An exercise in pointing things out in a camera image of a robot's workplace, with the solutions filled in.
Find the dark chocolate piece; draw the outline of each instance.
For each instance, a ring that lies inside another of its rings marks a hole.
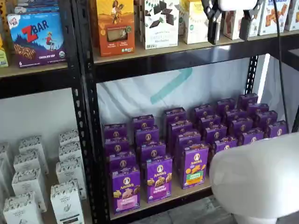
[[[166,2],[160,1],[159,5],[160,5],[160,9],[161,9],[161,10],[167,8]]]
[[[162,10],[161,14],[162,15],[168,15],[172,12],[172,9],[169,9],[169,8],[165,8]]]
[[[159,13],[161,11],[160,6],[154,6],[154,14],[156,15],[157,13]]]
[[[160,24],[159,20],[154,21],[149,28],[157,27]]]
[[[174,25],[173,15],[171,15],[171,14],[166,15],[166,22],[170,25]]]

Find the orange snack box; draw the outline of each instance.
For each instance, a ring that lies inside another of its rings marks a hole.
[[[135,50],[133,0],[97,0],[101,56]]]

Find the white plastic device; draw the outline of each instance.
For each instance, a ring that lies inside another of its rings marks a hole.
[[[256,6],[257,0],[218,0],[222,11],[250,10]]]

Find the snack box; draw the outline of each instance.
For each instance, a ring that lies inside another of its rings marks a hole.
[[[9,14],[7,19],[20,68],[65,61],[59,12]]]
[[[255,118],[256,113],[267,112],[269,111],[268,104],[251,104],[249,103],[247,106],[247,113],[252,119]]]
[[[50,198],[57,224],[84,224],[84,216],[78,192],[78,183],[76,180],[51,187]]]
[[[299,29],[299,0],[291,0],[290,2],[285,29],[289,31]]]
[[[135,51],[132,0],[97,0],[101,56]]]
[[[21,172],[29,169],[41,169],[41,159],[36,149],[28,150],[25,153],[16,155],[14,158],[14,169]]]
[[[104,138],[123,138],[127,136],[127,125],[126,124],[111,124],[104,126]]]
[[[143,129],[136,129],[135,142],[137,146],[141,146],[147,141],[159,141],[159,128],[157,125],[153,127],[146,127]]]
[[[59,145],[64,146],[71,142],[79,142],[79,132],[78,129],[71,129],[59,135]]]
[[[271,125],[277,121],[277,113],[275,111],[267,111],[256,114],[254,127],[265,129],[267,125]]]
[[[264,138],[275,138],[283,134],[287,134],[287,128],[286,122],[284,120],[281,120],[267,125]]]
[[[279,30],[283,33],[285,21],[289,11],[290,0],[279,0],[277,2]],[[261,23],[258,30],[259,35],[277,33],[276,17],[273,0],[265,1],[262,8]]]
[[[246,110],[248,104],[256,104],[257,99],[258,95],[256,93],[239,95],[237,108]]]
[[[0,142],[0,159],[4,159],[9,166],[10,173],[14,173],[14,155],[8,142]]]
[[[228,127],[220,125],[212,125],[204,131],[203,138],[206,143],[213,144],[214,141],[226,136]]]
[[[229,125],[232,120],[237,120],[239,118],[247,117],[247,112],[243,109],[233,109],[230,111],[226,111],[224,116],[222,117],[222,122],[224,124]]]
[[[235,108],[235,100],[232,98],[222,99],[217,101],[217,112],[224,115],[225,111],[230,111]]]
[[[177,46],[179,0],[145,2],[143,6],[145,49]]]
[[[140,207],[140,170],[132,166],[111,174],[115,214]]]
[[[124,169],[136,165],[136,156],[133,151],[120,152],[108,157],[109,170]]]
[[[229,135],[237,136],[239,133],[249,131],[253,126],[253,120],[250,117],[232,120],[229,124]]]
[[[106,139],[104,144],[106,156],[129,151],[129,141],[126,137]]]
[[[21,195],[34,191],[36,201],[41,212],[48,209],[48,195],[46,191],[45,180],[41,169],[29,169],[16,172],[13,177],[12,187],[15,195]]]
[[[172,150],[174,156],[174,162],[176,166],[180,167],[180,155],[182,154],[182,148],[185,145],[199,144],[201,142],[201,135],[199,131],[193,129],[188,132],[178,133],[175,138],[175,145]]]
[[[172,158],[170,155],[157,156],[146,161],[145,179],[148,203],[171,196]]]
[[[223,34],[232,40],[239,39],[243,10],[228,11],[225,13]]]
[[[204,183],[209,147],[205,143],[184,148],[179,178],[182,189]]]
[[[207,18],[201,0],[187,0],[185,2],[184,42],[186,44],[207,42],[209,19]],[[219,40],[221,16],[217,19],[216,40]]]
[[[81,199],[86,199],[85,176],[80,159],[68,159],[56,164],[56,175],[59,183],[70,180],[77,180],[79,195]]]
[[[253,128],[250,131],[239,133],[238,146],[247,145],[251,142],[255,142],[263,139],[264,132],[261,128]]]
[[[168,129],[168,140],[167,140],[167,147],[168,152],[172,152],[171,149],[174,148],[175,145],[175,137],[178,133],[184,133],[186,131],[190,131],[193,128],[193,124],[189,120],[179,120],[175,123],[169,123]]]
[[[140,147],[139,154],[141,163],[157,156],[164,156],[166,154],[165,142],[163,140],[146,142]]]
[[[3,214],[7,224],[44,223],[33,191],[6,199]]]
[[[210,104],[197,106],[192,112],[193,122],[198,123],[198,120],[208,115],[214,115],[214,108]]]

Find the blue snack box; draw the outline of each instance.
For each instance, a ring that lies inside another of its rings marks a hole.
[[[7,16],[20,68],[65,61],[59,12]]]

